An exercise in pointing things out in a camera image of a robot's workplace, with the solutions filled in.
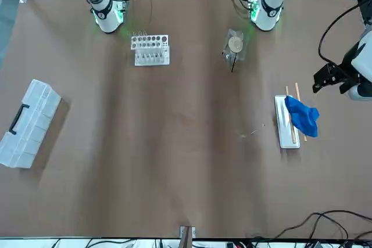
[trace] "blue towel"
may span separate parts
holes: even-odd
[[[293,125],[307,136],[318,136],[316,120],[319,112],[315,107],[307,107],[297,99],[287,96],[285,106],[292,117]]]

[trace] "brown tabletop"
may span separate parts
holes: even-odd
[[[371,103],[338,87],[312,93],[327,26],[351,0],[285,0],[272,32],[250,26],[231,0],[134,0],[114,34],[85,0],[21,4],[0,71],[0,130],[33,78],[65,103],[30,170],[0,166],[1,236],[272,237],[313,211],[372,215]],[[230,73],[229,28],[252,36]],[[170,66],[134,67],[132,32],[168,34]],[[358,10],[326,37],[340,62],[359,39]],[[284,87],[320,112],[319,137],[280,149],[274,96]],[[370,227],[334,214],[351,237]],[[308,225],[285,238],[307,238]],[[340,238],[322,220],[318,238]]]

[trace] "box handle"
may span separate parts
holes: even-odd
[[[17,112],[16,117],[14,118],[14,120],[12,122],[12,125],[10,125],[10,127],[9,127],[9,132],[12,133],[13,135],[17,135],[17,132],[14,131],[13,129],[16,126],[16,124],[17,124],[17,122],[18,122],[18,120],[19,120],[19,118],[20,118],[20,116],[22,114],[22,110],[23,110],[24,107],[26,109],[28,109],[30,106],[29,105],[22,104],[21,107],[19,108],[18,112]]]

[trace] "wooden stick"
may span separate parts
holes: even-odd
[[[285,94],[286,94],[286,96],[289,95],[289,91],[288,91],[288,86],[287,85],[285,86]],[[292,124],[291,115],[289,115],[289,122],[291,122],[292,142],[293,143],[296,143],[295,129],[294,129],[293,124]]]
[[[295,87],[296,87],[297,100],[301,102],[301,98],[300,98],[300,90],[298,89],[298,83],[297,83],[297,82],[295,82]],[[303,140],[304,140],[305,142],[307,142],[307,137],[306,137],[305,134],[303,135]]]

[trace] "green led light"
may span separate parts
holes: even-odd
[[[257,16],[259,12],[260,12],[260,7],[259,6],[255,7],[255,9],[252,11],[252,14],[251,14],[251,21],[257,20]]]
[[[116,10],[115,15],[116,15],[117,21],[119,23],[122,23],[123,22],[123,12],[121,12],[119,10]]]

